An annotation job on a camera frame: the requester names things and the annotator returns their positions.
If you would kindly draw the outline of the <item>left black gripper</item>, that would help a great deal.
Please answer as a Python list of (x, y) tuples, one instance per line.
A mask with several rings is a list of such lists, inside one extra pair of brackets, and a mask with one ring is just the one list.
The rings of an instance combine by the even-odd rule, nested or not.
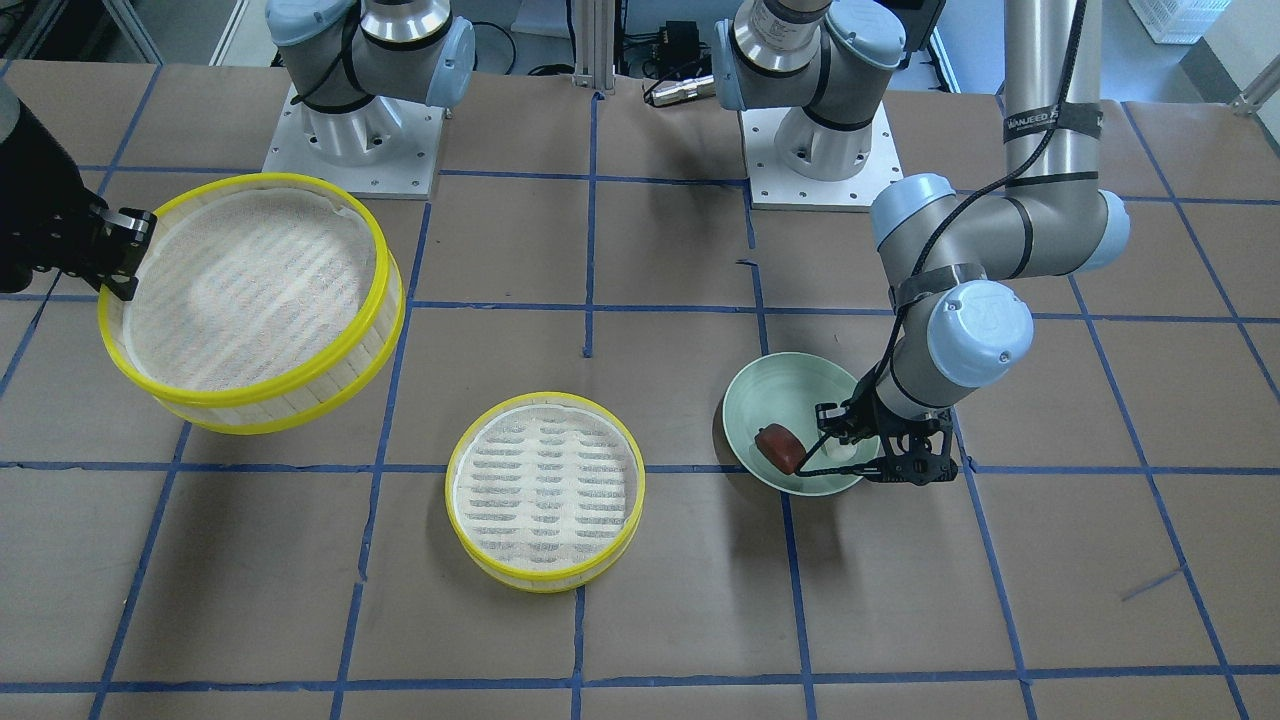
[(867, 480), (928, 486), (957, 477), (951, 407), (904, 419), (884, 406), (874, 388), (858, 386), (851, 402), (817, 404), (815, 424), (820, 443), (855, 445), (870, 436), (879, 441), (879, 457), (852, 466), (852, 474)]

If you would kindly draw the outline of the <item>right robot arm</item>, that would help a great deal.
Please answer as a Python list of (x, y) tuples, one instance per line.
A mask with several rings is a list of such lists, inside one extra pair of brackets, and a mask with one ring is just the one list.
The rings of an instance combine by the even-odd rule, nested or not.
[[(265, 20), (293, 94), (279, 131), (300, 142), (268, 172), (314, 176), (357, 192), (356, 170), (401, 165), (433, 178), (434, 143), (413, 136), (407, 105), (436, 110), (463, 99), (476, 60), (472, 24), (448, 1), (270, 1)], [(111, 209), (82, 181), (68, 151), (3, 88), (3, 292), (60, 272), (122, 301), (157, 231), (151, 211)]]

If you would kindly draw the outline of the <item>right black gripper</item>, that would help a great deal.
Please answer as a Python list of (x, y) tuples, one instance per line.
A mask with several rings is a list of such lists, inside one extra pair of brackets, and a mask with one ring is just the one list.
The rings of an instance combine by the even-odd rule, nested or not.
[(3, 101), (1, 291), (26, 291), (36, 270), (84, 278), (129, 302), (157, 217), (111, 210), (84, 187), (65, 149), (20, 100)]

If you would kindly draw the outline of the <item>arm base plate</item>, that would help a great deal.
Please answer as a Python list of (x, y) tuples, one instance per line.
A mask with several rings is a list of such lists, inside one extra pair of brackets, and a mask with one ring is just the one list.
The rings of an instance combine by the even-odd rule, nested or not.
[(904, 178), (884, 105), (855, 131), (818, 126), (801, 108), (739, 113), (751, 208), (869, 211)]
[(262, 172), (311, 176), (357, 199), (431, 199), (447, 109), (376, 96), (325, 114), (293, 96), (291, 86)]

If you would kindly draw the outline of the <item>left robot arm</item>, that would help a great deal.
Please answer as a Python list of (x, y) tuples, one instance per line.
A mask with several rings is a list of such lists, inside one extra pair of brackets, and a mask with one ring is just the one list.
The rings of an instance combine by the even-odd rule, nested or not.
[[(808, 436), (735, 419), (748, 373), (733, 378), (722, 427), (755, 478), (794, 495), (820, 495), (824, 477), (954, 480), (954, 407), (1004, 378), (1034, 338), (1009, 281), (1091, 272), (1126, 247), (1125, 205), (1100, 187), (1100, 12), (1007, 1), (1004, 18), (1004, 177), (960, 197), (942, 176), (920, 173), (876, 196), (890, 340), (849, 398), (812, 407)], [(842, 179), (868, 146), (902, 32), (874, 1), (745, 1), (710, 44), (719, 104), (786, 109), (777, 147), (787, 164)]]

